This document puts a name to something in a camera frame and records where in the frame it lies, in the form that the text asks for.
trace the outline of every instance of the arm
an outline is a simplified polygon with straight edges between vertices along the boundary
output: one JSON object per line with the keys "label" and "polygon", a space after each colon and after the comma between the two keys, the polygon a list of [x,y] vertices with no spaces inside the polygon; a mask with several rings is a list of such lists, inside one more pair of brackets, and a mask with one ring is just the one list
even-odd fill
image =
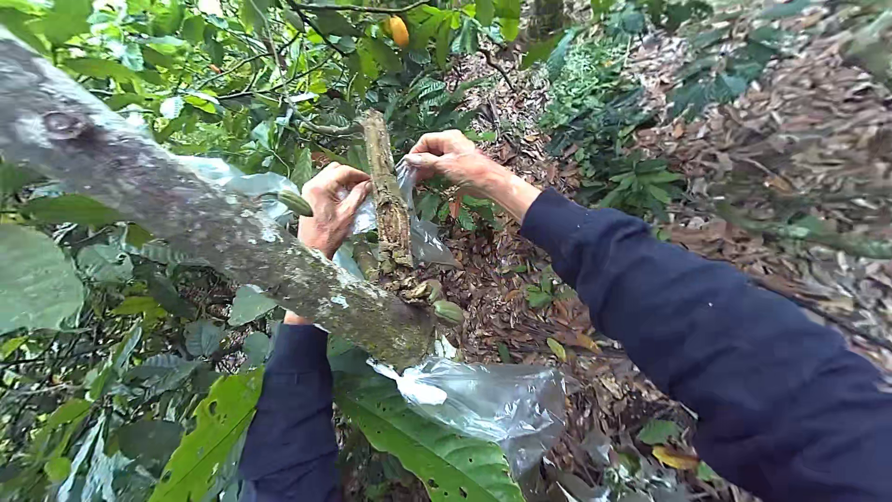
{"label": "arm", "polygon": [[[443,157],[414,160],[462,169]],[[476,178],[504,176],[486,171]],[[698,452],[719,474],[771,501],[892,499],[892,395],[835,331],[728,264],[656,241],[637,218],[535,195],[514,201],[521,233],[549,252],[595,327],[698,413]]]}
{"label": "arm", "polygon": [[[350,191],[344,200],[338,197],[341,188]],[[329,164],[303,187],[313,217],[301,217],[301,242],[331,259],[370,189],[366,173]],[[285,314],[242,450],[241,500],[341,500],[326,342],[323,330],[295,313]]]}

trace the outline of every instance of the green cacao pod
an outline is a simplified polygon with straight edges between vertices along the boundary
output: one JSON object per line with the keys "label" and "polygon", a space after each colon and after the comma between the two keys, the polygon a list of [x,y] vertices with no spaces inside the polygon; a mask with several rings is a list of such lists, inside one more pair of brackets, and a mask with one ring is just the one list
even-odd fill
{"label": "green cacao pod", "polygon": [[465,320],[465,311],[461,307],[446,300],[434,302],[434,315],[453,324],[461,324]]}
{"label": "green cacao pod", "polygon": [[294,211],[295,214],[299,214],[300,216],[313,216],[313,209],[310,207],[310,204],[303,200],[303,197],[295,194],[291,190],[282,190],[278,193],[279,202],[288,206],[288,209]]}

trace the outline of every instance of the right hand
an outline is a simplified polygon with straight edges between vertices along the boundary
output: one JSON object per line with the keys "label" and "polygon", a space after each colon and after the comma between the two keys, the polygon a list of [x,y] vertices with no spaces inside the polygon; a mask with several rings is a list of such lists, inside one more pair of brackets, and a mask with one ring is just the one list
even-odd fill
{"label": "right hand", "polygon": [[422,180],[442,174],[462,187],[487,192],[493,175],[504,175],[505,168],[480,153],[474,142],[460,130],[429,132],[421,137],[404,160]]}

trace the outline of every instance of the bark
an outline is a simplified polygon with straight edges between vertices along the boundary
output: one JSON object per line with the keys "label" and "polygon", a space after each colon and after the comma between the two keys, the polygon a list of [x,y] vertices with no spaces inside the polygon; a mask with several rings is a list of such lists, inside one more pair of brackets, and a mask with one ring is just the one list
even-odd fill
{"label": "bark", "polygon": [[257,203],[209,185],[0,26],[0,154],[113,207],[281,306],[405,367],[430,316],[302,246]]}
{"label": "bark", "polygon": [[396,266],[411,268],[409,207],[400,195],[400,186],[393,173],[393,154],[384,116],[377,110],[369,111],[362,121],[362,129],[366,136],[366,155],[375,187],[378,261],[381,270],[389,273]]}

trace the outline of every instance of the leaf with holes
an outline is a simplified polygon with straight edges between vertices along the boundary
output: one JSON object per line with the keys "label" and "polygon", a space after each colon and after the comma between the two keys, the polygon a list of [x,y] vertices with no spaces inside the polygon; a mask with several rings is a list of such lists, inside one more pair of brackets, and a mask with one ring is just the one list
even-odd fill
{"label": "leaf with holes", "polygon": [[84,287],[51,238],[18,225],[0,225],[0,255],[7,264],[0,267],[0,333],[54,330],[79,310]]}
{"label": "leaf with holes", "polygon": [[195,408],[195,430],[186,434],[164,466],[149,502],[202,500],[254,416],[263,371],[220,377]]}
{"label": "leaf with holes", "polygon": [[206,319],[186,325],[186,350],[193,356],[210,356],[220,346],[223,328]]}
{"label": "leaf with holes", "polygon": [[335,399],[375,449],[399,458],[425,483],[433,502],[524,500],[498,445],[416,414],[392,380],[376,373],[344,376]]}
{"label": "leaf with holes", "polygon": [[253,286],[242,286],[235,291],[235,299],[232,301],[232,310],[229,314],[230,326],[241,326],[246,322],[264,315],[276,308],[275,300],[264,297]]}

